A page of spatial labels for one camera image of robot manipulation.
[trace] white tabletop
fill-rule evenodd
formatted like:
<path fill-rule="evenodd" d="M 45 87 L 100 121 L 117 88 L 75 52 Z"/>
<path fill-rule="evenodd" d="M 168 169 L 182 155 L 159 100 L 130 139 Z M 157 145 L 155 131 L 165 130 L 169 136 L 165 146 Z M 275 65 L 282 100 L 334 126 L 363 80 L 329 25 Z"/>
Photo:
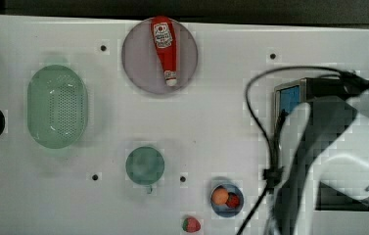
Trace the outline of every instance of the white tabletop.
<path fill-rule="evenodd" d="M 265 143 L 245 109 L 248 79 L 286 65 L 332 66 L 369 78 L 368 29 L 185 23 L 199 48 L 195 77 L 185 89 L 157 97 L 136 88 L 121 65 L 123 39 L 136 24 L 0 16 L 0 109 L 7 117 L 0 137 L 0 234 L 181 234 L 186 214 L 202 222 L 199 234 L 234 234 L 262 190 L 266 164 Z M 26 91 L 38 70 L 56 63 L 86 83 L 90 113 L 78 142 L 49 150 L 28 132 Z M 274 86 L 313 74 L 280 73 L 253 87 L 267 127 Z M 148 143 L 165 160 L 152 195 L 124 169 L 126 156 Z M 91 180 L 95 173 L 98 181 Z M 236 218 L 211 210 L 216 177 L 245 194 Z M 266 218 L 262 205 L 247 234 L 261 234 Z"/>

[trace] green colander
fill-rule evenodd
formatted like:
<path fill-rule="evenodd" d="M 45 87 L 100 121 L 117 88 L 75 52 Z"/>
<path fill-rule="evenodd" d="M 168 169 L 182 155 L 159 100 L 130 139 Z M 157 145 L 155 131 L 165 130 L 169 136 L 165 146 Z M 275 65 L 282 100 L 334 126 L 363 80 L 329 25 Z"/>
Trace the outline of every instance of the green colander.
<path fill-rule="evenodd" d="M 34 75 L 27 93 L 28 130 L 37 143 L 61 149 L 80 138 L 87 124 L 87 91 L 74 71 L 45 67 Z"/>

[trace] ketchup bottle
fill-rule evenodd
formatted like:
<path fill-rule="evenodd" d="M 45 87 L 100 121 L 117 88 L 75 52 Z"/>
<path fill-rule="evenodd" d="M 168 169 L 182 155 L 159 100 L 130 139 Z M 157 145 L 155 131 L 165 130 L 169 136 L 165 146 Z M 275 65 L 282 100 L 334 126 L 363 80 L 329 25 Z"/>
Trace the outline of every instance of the ketchup bottle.
<path fill-rule="evenodd" d="M 177 84 L 177 45 L 172 22 L 167 17 L 154 17 L 151 33 L 160 59 L 163 76 L 168 86 Z"/>

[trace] dark background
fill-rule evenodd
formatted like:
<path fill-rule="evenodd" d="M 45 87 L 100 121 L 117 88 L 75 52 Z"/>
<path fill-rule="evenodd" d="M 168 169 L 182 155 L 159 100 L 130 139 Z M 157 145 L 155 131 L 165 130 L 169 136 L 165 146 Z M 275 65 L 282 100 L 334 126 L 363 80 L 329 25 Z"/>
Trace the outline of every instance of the dark background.
<path fill-rule="evenodd" d="M 0 15 L 369 28 L 369 0 L 0 0 Z M 323 185 L 317 209 L 369 211 Z"/>

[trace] green cup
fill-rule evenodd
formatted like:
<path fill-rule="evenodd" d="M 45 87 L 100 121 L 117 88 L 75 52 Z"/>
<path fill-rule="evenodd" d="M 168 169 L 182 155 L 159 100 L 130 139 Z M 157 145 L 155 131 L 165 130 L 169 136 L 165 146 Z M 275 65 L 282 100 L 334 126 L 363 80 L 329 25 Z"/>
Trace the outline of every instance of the green cup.
<path fill-rule="evenodd" d="M 159 151 L 145 146 L 129 154 L 125 167 L 129 178 L 136 184 L 147 186 L 147 193 L 150 194 L 152 185 L 162 177 L 165 164 Z"/>

